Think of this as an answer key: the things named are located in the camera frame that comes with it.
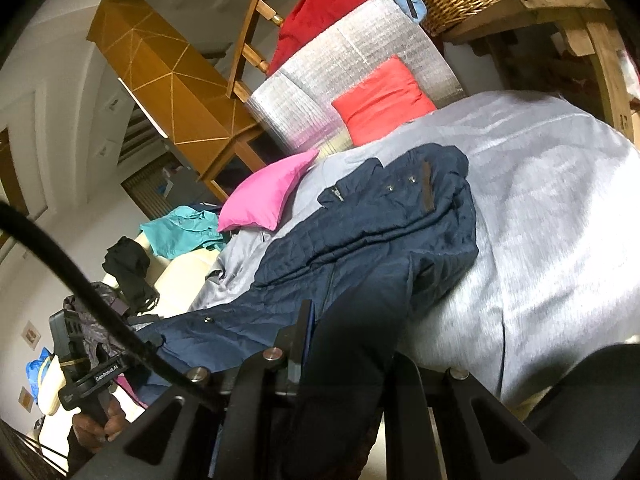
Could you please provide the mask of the person's left hand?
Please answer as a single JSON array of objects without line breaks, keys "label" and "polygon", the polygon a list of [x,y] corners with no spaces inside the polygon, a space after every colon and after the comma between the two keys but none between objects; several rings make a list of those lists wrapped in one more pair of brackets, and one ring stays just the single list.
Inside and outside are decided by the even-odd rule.
[{"label": "person's left hand", "polygon": [[73,416],[72,427],[80,446],[96,454],[106,442],[114,441],[129,425],[126,414],[114,396],[110,397],[110,404],[106,411],[107,420],[100,425],[85,413]]}]

